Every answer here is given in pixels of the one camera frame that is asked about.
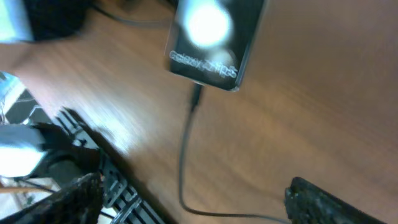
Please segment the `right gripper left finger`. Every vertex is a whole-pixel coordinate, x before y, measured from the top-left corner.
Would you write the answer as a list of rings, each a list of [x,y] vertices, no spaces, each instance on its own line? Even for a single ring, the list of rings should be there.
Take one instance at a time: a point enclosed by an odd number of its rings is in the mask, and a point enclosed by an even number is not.
[[[103,207],[99,173],[89,173],[37,203],[1,219],[1,224],[97,224]]]

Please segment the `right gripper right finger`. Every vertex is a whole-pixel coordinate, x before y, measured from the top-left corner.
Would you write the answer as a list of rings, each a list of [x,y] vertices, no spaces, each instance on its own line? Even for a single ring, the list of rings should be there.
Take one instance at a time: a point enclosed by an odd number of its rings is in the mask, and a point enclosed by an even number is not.
[[[384,223],[301,177],[285,189],[284,205],[293,224]]]

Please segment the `black smartphone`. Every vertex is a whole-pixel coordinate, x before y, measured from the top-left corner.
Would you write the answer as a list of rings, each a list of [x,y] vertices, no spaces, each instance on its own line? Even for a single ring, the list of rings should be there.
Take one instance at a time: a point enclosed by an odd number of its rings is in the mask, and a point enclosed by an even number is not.
[[[266,6],[266,0],[179,1],[165,52],[169,71],[238,90]]]

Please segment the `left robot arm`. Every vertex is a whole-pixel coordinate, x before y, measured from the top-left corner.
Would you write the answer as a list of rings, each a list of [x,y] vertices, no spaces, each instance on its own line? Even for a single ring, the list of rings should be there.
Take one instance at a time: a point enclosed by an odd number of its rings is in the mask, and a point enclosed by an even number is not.
[[[1,0],[1,43],[63,39],[81,30],[94,0]]]

